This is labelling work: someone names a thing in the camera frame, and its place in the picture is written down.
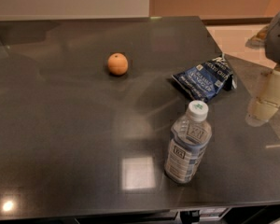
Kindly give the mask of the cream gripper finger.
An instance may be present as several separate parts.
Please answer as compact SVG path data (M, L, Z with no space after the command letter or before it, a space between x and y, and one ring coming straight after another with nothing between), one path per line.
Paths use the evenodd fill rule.
M274 69L261 72L247 107L245 121L252 127L267 123L280 108L280 64Z

